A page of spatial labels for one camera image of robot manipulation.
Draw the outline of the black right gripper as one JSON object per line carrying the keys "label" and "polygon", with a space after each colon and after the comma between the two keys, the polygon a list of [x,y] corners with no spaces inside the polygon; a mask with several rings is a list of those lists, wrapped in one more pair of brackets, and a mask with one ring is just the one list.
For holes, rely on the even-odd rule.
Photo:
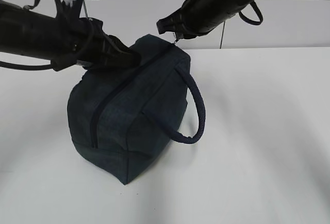
{"label": "black right gripper", "polygon": [[181,11],[157,21],[159,34],[175,33],[176,40],[204,36],[231,16],[229,0],[185,0]]}

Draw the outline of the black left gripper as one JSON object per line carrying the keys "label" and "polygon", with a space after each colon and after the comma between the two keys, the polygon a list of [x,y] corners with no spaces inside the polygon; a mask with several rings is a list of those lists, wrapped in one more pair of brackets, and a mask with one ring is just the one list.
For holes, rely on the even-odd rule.
{"label": "black left gripper", "polygon": [[51,60],[54,71],[74,65],[87,69],[138,67],[141,55],[116,36],[106,34],[102,26],[102,21],[91,18],[80,18],[70,26],[72,48]]}

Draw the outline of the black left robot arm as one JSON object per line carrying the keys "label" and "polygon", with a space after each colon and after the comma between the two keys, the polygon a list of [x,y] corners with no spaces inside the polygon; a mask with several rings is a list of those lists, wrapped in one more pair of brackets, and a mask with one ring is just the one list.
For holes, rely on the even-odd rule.
{"label": "black left robot arm", "polygon": [[33,70],[60,71],[73,65],[126,69],[140,64],[140,54],[107,35],[102,21],[79,18],[75,8],[65,13],[69,18],[61,20],[1,1],[1,52],[50,61]]}

